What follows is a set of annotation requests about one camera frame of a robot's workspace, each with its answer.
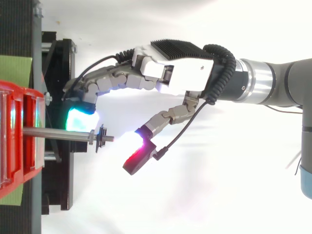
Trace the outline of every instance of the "silver metal ring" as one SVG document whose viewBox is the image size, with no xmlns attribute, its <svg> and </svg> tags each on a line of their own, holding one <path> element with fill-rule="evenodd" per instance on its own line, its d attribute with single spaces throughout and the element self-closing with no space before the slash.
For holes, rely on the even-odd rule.
<svg viewBox="0 0 312 234">
<path fill-rule="evenodd" d="M 244 93 L 234 102 L 259 104 L 270 94 L 273 75 L 265 62 L 247 59 L 238 60 L 243 70 L 248 71 L 248 84 Z"/>
</svg>

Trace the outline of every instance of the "wire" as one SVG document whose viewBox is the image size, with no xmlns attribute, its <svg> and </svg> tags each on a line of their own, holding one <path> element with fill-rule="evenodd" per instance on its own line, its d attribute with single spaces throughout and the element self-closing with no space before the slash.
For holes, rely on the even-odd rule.
<svg viewBox="0 0 312 234">
<path fill-rule="evenodd" d="M 280 113 L 286 113 L 286 114 L 300 114 L 300 115 L 302 115 L 302 112 L 280 111 L 280 110 L 275 109 L 275 108 L 273 108 L 273 107 L 271 107 L 271 106 L 266 106 L 266 107 L 270 108 L 271 110 L 280 112 Z"/>
<path fill-rule="evenodd" d="M 297 170 L 296 170 L 296 173 L 295 173 L 294 175 L 297 175 L 297 172 L 298 172 L 298 169 L 299 169 L 300 163 L 301 163 L 301 157 L 300 157 L 300 160 L 299 160 L 298 165 L 297 165 Z"/>
<path fill-rule="evenodd" d="M 93 63 L 91 66 L 89 66 L 87 69 L 85 69 L 80 76 L 74 81 L 74 83 L 72 84 L 72 86 L 66 91 L 65 95 L 64 95 L 64 99 L 66 99 L 74 90 L 74 87 L 78 84 L 78 82 L 82 79 L 82 77 L 88 72 L 90 71 L 92 68 L 94 68 L 95 66 L 99 65 L 100 63 L 108 60 L 108 59 L 116 59 L 116 61 L 118 61 L 118 59 L 116 58 L 116 56 L 111 55 L 105 58 L 100 59 L 99 61 Z"/>
<path fill-rule="evenodd" d="M 167 148 L 170 148 L 181 136 L 182 134 L 186 131 L 186 129 L 191 125 L 195 117 L 198 115 L 198 113 L 203 109 L 203 107 L 208 104 L 208 102 L 204 102 L 201 104 L 201 106 L 198 108 L 198 110 L 194 113 L 192 118 L 188 121 L 188 123 L 184 126 L 184 128 L 181 130 L 181 132 L 167 145 Z"/>
<path fill-rule="evenodd" d="M 194 115 L 191 117 L 188 123 L 184 126 L 181 132 L 167 146 L 165 146 L 164 148 L 159 150 L 155 155 L 153 155 L 153 157 L 156 160 L 160 160 L 165 155 L 165 153 L 169 150 L 169 148 L 182 136 L 182 134 L 186 131 L 186 129 L 191 125 L 191 123 L 198 115 L 198 113 L 201 111 L 201 109 L 203 109 L 203 107 L 207 104 L 209 104 L 208 100 L 206 100 L 203 104 L 201 104 L 201 106 L 197 109 L 197 111 L 194 113 Z"/>
<path fill-rule="evenodd" d="M 301 150 L 293 157 L 293 159 L 288 163 L 288 165 L 285 167 L 285 169 L 290 168 L 290 166 L 296 161 L 297 158 L 301 155 Z"/>
</svg>

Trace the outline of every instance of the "white wall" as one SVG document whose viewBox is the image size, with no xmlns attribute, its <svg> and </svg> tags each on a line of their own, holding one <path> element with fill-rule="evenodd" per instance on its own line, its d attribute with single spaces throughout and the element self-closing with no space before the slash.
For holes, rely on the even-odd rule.
<svg viewBox="0 0 312 234">
<path fill-rule="evenodd" d="M 237 58 L 267 62 L 312 57 L 306 0 L 41 1 L 43 30 L 78 45 L 77 75 L 101 57 L 163 38 L 217 43 Z M 97 109 L 119 137 L 182 100 L 123 90 L 100 97 Z M 182 127 L 167 127 L 154 143 L 163 147 Z M 50 207 L 42 233 L 311 233 L 312 201 L 293 175 L 297 162 L 285 169 L 300 142 L 301 115 L 218 101 L 135 176 L 122 169 L 114 144 L 76 154 L 74 205 Z"/>
</svg>

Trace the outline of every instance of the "robotic hand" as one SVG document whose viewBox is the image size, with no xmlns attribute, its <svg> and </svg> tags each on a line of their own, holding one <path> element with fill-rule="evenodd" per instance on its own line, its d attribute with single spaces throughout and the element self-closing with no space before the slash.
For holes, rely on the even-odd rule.
<svg viewBox="0 0 312 234">
<path fill-rule="evenodd" d="M 119 65 L 90 72 L 88 69 L 105 59 L 115 58 Z M 312 59 L 270 64 L 235 59 L 218 45 L 203 50 L 178 40 L 160 40 L 104 58 L 90 66 L 64 87 L 64 100 L 77 103 L 93 113 L 99 95 L 110 90 L 134 88 L 161 93 L 185 91 L 181 105 L 162 111 L 136 130 L 144 144 L 123 165 L 131 175 L 149 159 L 159 160 L 181 136 L 205 104 L 217 99 L 241 103 L 297 106 L 303 108 L 301 189 L 312 199 Z M 205 102 L 196 111 L 199 99 Z M 181 133 L 166 147 L 156 151 L 151 139 L 168 124 L 189 120 Z"/>
</svg>

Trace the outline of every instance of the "small black part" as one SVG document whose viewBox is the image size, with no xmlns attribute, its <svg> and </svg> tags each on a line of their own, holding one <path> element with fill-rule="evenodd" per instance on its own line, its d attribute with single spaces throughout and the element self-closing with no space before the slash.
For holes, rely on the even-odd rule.
<svg viewBox="0 0 312 234">
<path fill-rule="evenodd" d="M 302 131 L 307 133 L 312 133 L 312 127 L 302 126 Z"/>
<path fill-rule="evenodd" d="M 77 102 L 75 102 L 74 107 L 77 110 L 79 110 L 81 112 L 84 112 L 84 113 L 86 113 L 88 115 L 92 115 L 96 111 L 95 103 L 89 103 L 89 102 L 85 102 L 85 101 L 77 101 Z"/>
<path fill-rule="evenodd" d="M 290 101 L 292 101 L 294 104 L 298 104 L 294 101 L 293 97 L 291 96 L 291 93 L 289 91 L 289 87 L 288 87 L 288 76 L 289 76 L 289 72 L 291 71 L 292 66 L 294 65 L 294 62 L 292 62 L 289 67 L 287 68 L 286 74 L 285 74 L 285 78 L 284 78 L 284 84 L 285 84 L 285 91 L 287 94 L 287 97 L 289 98 Z"/>
<path fill-rule="evenodd" d="M 187 41 L 164 39 L 151 41 L 151 45 L 167 60 L 182 58 L 213 59 L 211 54 Z"/>
<path fill-rule="evenodd" d="M 96 146 L 96 153 L 98 152 L 98 149 L 101 148 L 103 145 L 105 145 L 105 141 L 103 141 L 103 136 L 106 134 L 106 129 L 104 129 L 104 126 L 99 128 L 99 132 L 97 135 L 97 146 Z"/>
<path fill-rule="evenodd" d="M 123 164 L 123 169 L 130 175 L 135 174 L 151 158 L 151 153 L 155 149 L 156 146 L 150 140 L 145 139 L 144 146 L 127 159 Z"/>
<path fill-rule="evenodd" d="M 276 86 L 275 71 L 274 71 L 274 69 L 272 68 L 272 66 L 271 66 L 269 63 L 266 63 L 266 64 L 269 66 L 269 68 L 270 68 L 270 70 L 271 70 L 271 72 L 272 72 L 273 82 L 272 82 L 272 87 L 271 87 L 271 90 L 270 90 L 269 95 L 268 95 L 261 103 L 259 103 L 259 105 L 265 103 L 267 100 L 270 99 L 270 97 L 272 96 L 272 94 L 273 94 L 273 92 L 274 92 L 274 90 L 275 90 L 275 86 Z"/>
<path fill-rule="evenodd" d="M 56 39 L 56 32 L 42 32 L 42 43 L 52 43 Z"/>
<path fill-rule="evenodd" d="M 86 153 L 88 149 L 88 143 L 82 141 L 71 141 L 70 149 L 72 153 Z"/>
<path fill-rule="evenodd" d="M 167 153 L 168 150 L 168 147 L 162 148 L 157 152 L 157 154 L 153 155 L 153 158 L 155 158 L 157 161 L 160 160 Z"/>
<path fill-rule="evenodd" d="M 152 131 L 146 127 L 146 125 L 142 125 L 140 128 L 138 128 L 136 131 L 143 139 L 152 139 L 153 133 Z"/>
</svg>

